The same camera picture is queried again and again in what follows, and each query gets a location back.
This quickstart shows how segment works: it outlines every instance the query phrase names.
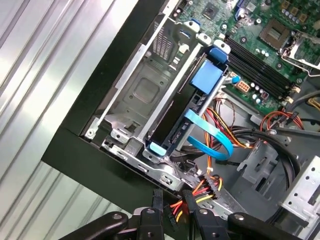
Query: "black ram slot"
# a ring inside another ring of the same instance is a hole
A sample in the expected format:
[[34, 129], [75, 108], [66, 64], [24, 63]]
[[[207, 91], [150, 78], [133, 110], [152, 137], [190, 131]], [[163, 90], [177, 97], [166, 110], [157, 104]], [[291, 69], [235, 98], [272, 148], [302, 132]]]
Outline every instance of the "black ram slot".
[[284, 81], [283, 78], [284, 77], [280, 77], [278, 78], [277, 76], [275, 76], [274, 73], [276, 73], [276, 71], [269, 71], [269, 69], [266, 69], [265, 66], [266, 65], [260, 65], [257, 62], [255, 62], [254, 60], [252, 60], [249, 56], [246, 56], [245, 54], [242, 53], [237, 53], [234, 52], [233, 53], [237, 58], [239, 58], [241, 61], [247, 63], [248, 65], [253, 66], [257, 71], [259, 71], [261, 74], [263, 74], [264, 76], [266, 76], [268, 78], [269, 82], [273, 82], [274, 84], [278, 85], [279, 87], [282, 87], [283, 89], [286, 89], [286, 87], [288, 85], [290, 85], [290, 82], [287, 81], [287, 79]]
[[238, 71], [243, 73], [244, 77], [248, 78], [253, 82], [256, 82], [257, 84], [259, 84], [261, 87], [264, 87], [265, 89], [274, 88], [273, 84], [269, 81], [264, 80], [263, 79], [264, 77], [261, 76], [261, 74], [258, 71], [256, 71], [255, 69], [253, 69], [252, 67], [250, 67], [249, 65], [241, 61], [240, 59], [236, 58], [234, 55], [232, 54], [229, 55], [229, 60], [230, 60], [230, 65], [232, 67], [237, 68]]
[[284, 76], [282, 76], [280, 73], [275, 71], [272, 67], [265, 64], [262, 60], [257, 58], [255, 55], [253, 55], [251, 52], [249, 52], [247, 49], [242, 47], [240, 44], [235, 42], [232, 39], [228, 39], [227, 43], [230, 45], [233, 52], [235, 52], [240, 58], [243, 58], [245, 61], [250, 61], [251, 63], [255, 63], [255, 67], [261, 69], [262, 71], [266, 71], [269, 73], [274, 72], [274, 76], [276, 78], [279, 78], [279, 80], [283, 81], [283, 83], [290, 84], [290, 81], [286, 79]]
[[274, 70], [269, 65], [265, 64], [262, 60], [254, 56], [251, 52], [239, 45], [234, 40], [228, 38], [226, 43], [231, 47], [231, 53], [237, 56], [244, 62], [252, 65], [257, 71], [266, 76], [269, 81], [274, 82], [279, 87], [286, 88], [291, 85], [291, 82]]
[[237, 72], [239, 72], [240, 75], [244, 76], [251, 82], [258, 84], [273, 97], [278, 98], [284, 97], [286, 95], [286, 89], [278, 87], [272, 82], [268, 81], [268, 79], [265, 76], [261, 75], [260, 72], [256, 71], [245, 62], [242, 62], [240, 59], [237, 59], [232, 54], [229, 55], [229, 65]]

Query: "metal drive bracket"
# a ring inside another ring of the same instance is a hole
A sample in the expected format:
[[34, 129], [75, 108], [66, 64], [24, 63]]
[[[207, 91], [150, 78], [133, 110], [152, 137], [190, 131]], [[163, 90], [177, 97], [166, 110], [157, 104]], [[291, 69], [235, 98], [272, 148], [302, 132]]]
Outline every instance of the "metal drive bracket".
[[319, 194], [320, 157], [315, 156], [305, 162], [301, 172], [287, 191], [281, 206], [302, 220], [310, 222], [319, 217]]
[[269, 144], [259, 141], [236, 170], [240, 171], [246, 166], [242, 177], [255, 185], [262, 178], [269, 177], [274, 168], [270, 163], [276, 161], [277, 156], [278, 153]]

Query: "silver metal sheet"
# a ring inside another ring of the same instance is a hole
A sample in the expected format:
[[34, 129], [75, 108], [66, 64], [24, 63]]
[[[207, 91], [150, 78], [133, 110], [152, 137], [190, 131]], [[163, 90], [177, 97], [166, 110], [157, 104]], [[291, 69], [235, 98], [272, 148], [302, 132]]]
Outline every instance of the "silver metal sheet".
[[92, 219], [98, 196], [40, 159], [137, 1], [0, 0], [0, 239]]
[[309, 159], [287, 191], [281, 206], [304, 221], [317, 219], [320, 209], [320, 157]]

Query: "metal panel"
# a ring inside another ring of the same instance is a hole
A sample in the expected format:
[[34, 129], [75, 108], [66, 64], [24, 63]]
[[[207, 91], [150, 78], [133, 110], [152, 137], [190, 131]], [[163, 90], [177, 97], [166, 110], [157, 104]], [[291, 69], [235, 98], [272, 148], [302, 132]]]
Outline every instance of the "metal panel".
[[0, 239], [57, 239], [106, 211], [40, 159], [137, 1], [0, 0]]

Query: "capacitor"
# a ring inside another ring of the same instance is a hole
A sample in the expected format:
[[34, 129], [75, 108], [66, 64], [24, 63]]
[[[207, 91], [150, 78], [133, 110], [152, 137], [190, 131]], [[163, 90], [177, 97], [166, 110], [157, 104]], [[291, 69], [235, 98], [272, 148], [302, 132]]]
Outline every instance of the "capacitor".
[[255, 25], [261, 24], [261, 19], [260, 19], [260, 18], [257, 18], [257, 19], [254, 21], [254, 24], [255, 24]]
[[238, 17], [238, 20], [244, 19], [246, 17], [246, 15], [244, 15], [243, 13], [241, 13]]

